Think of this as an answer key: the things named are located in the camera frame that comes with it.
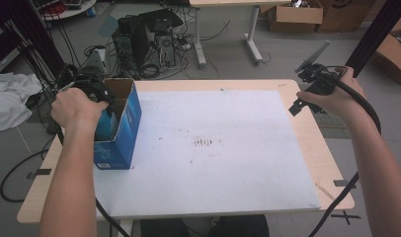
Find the black handheld controller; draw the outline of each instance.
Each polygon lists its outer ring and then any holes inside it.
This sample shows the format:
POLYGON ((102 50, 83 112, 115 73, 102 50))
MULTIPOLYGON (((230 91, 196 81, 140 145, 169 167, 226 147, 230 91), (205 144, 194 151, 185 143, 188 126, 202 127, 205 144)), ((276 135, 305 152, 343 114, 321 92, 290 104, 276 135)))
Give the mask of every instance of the black handheld controller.
MULTIPOLYGON (((327 67, 318 63, 306 66, 303 71, 298 74, 298 77, 301 78, 303 82, 312 83, 305 91, 317 95, 332 94, 336 87, 333 83, 333 79, 340 80, 341 76, 342 75, 338 72, 331 72, 327 67)), ((293 102, 289 111, 293 116, 296 116, 305 106, 308 106, 313 113, 322 112, 321 107, 304 102, 301 99, 297 99, 293 102)))

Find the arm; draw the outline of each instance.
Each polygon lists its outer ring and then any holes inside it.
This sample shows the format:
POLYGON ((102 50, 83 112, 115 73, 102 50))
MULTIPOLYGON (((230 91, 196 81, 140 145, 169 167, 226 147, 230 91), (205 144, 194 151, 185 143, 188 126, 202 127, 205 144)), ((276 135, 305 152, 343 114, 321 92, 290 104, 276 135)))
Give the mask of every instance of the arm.
POLYGON ((97 235, 93 144, 106 106, 90 101, 76 88, 56 96, 51 115, 65 128, 65 136, 44 204, 40 236, 97 235))
MULTIPOLYGON (((352 68, 342 81, 363 95, 352 68)), ((340 88, 330 96, 297 96, 340 118, 351 133, 372 235, 401 236, 401 168, 371 117, 340 88)))

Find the blue box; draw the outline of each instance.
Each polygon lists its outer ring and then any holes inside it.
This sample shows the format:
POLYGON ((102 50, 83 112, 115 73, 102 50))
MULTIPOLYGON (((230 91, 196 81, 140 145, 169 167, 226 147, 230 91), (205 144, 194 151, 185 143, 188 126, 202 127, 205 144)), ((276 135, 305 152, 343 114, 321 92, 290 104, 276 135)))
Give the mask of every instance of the blue box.
POLYGON ((94 163, 100 170, 128 170, 142 113, 135 84, 118 78, 103 82, 117 98, 113 109, 119 128, 113 140, 95 141, 94 163))

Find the white cloth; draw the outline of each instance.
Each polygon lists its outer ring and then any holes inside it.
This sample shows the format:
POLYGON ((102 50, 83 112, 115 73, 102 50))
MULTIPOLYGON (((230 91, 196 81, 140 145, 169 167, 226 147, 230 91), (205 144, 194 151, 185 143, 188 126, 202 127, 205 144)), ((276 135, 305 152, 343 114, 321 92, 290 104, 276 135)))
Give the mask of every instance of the white cloth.
POLYGON ((0 74, 0 130, 19 125, 32 112, 25 106, 28 97, 41 90, 35 74, 0 74))

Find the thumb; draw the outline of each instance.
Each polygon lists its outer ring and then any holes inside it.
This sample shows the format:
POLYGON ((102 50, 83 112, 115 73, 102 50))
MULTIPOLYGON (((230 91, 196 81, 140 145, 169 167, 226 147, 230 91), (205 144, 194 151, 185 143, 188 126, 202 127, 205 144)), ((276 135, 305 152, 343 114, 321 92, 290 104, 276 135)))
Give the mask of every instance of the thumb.
POLYGON ((302 101, 315 104, 315 105, 320 105, 321 102, 324 101, 324 97, 320 95, 316 95, 311 92, 298 92, 296 93, 296 96, 301 99, 302 101))
POLYGON ((97 105, 99 106, 99 108, 102 111, 102 110, 105 110, 108 107, 109 103, 106 102, 106 101, 101 101, 101 102, 98 102, 97 105))

